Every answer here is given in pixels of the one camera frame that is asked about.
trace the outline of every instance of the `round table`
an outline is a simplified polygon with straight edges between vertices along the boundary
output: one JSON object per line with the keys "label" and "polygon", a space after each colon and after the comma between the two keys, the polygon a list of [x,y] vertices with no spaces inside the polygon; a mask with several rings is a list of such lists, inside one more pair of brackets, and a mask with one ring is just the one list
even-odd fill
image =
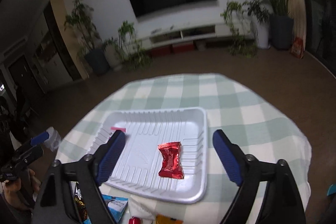
{"label": "round table", "polygon": [[[163,109],[200,106],[208,118],[208,183],[204,198],[194,204],[179,204],[142,198],[103,184],[103,194],[129,198],[156,213],[186,224],[218,224],[228,210],[238,187],[229,178],[212,145],[212,134],[222,129],[245,154],[276,163],[285,159],[293,172],[302,203],[310,196],[307,174],[311,147],[292,120],[245,86],[218,74],[171,75],[130,82],[91,110],[63,139],[56,159],[77,161],[90,148],[105,118],[115,110]],[[248,223],[255,223],[266,183],[259,186]],[[122,223],[128,223],[126,211]]]}

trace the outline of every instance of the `human hand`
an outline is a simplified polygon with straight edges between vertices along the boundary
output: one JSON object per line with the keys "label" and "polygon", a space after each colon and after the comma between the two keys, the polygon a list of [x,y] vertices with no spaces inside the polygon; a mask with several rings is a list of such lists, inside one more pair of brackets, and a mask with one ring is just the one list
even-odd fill
{"label": "human hand", "polygon": [[[31,187],[38,193],[40,191],[41,182],[35,177],[35,172],[31,169],[29,170]],[[18,210],[29,210],[29,208],[19,199],[17,192],[21,189],[21,179],[18,178],[15,181],[5,181],[3,183],[4,196],[9,205],[13,206]]]}

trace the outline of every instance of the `tall white planter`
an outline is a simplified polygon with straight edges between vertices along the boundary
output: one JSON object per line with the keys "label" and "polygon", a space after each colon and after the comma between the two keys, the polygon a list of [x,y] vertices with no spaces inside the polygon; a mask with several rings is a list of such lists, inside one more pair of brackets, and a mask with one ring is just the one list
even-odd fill
{"label": "tall white planter", "polygon": [[107,45],[105,48],[105,58],[113,70],[120,70],[122,65],[119,60],[114,45]]}
{"label": "tall white planter", "polygon": [[251,30],[254,32],[254,40],[260,49],[270,48],[268,42],[269,23],[259,23],[256,17],[252,17]]}

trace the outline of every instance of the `blue gripper pad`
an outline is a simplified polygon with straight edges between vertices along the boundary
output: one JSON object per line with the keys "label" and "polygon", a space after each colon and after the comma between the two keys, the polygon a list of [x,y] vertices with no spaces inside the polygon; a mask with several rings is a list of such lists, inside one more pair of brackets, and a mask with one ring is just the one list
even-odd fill
{"label": "blue gripper pad", "polygon": [[120,130],[118,130],[118,132],[119,133],[117,134],[117,137],[113,141],[113,144],[108,149],[105,156],[98,165],[98,174],[96,176],[96,182],[98,185],[101,185],[103,182],[106,182],[109,179],[120,157],[120,154],[125,147],[126,142],[125,133]]}
{"label": "blue gripper pad", "polygon": [[37,135],[34,138],[31,138],[30,145],[35,146],[40,143],[43,143],[45,140],[49,139],[49,133],[44,131],[41,134]]}
{"label": "blue gripper pad", "polygon": [[229,179],[241,186],[243,177],[241,174],[241,166],[234,156],[231,148],[234,144],[226,137],[222,130],[216,130],[212,136],[213,147],[222,162]]}

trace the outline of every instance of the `wooden floor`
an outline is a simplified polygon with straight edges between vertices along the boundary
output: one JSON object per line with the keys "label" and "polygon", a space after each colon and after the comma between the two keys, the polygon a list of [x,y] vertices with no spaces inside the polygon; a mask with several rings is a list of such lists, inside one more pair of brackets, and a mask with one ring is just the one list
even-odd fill
{"label": "wooden floor", "polygon": [[[38,109],[43,123],[64,137],[94,106],[124,84],[138,79],[177,73],[221,73],[246,85],[292,119],[312,146],[308,180],[311,198],[307,223],[316,223],[326,210],[328,186],[336,183],[336,80],[305,54],[260,50],[255,58],[230,56],[224,48],[160,57],[152,66],[133,72],[110,71],[49,94]],[[40,178],[54,154],[35,162]]]}

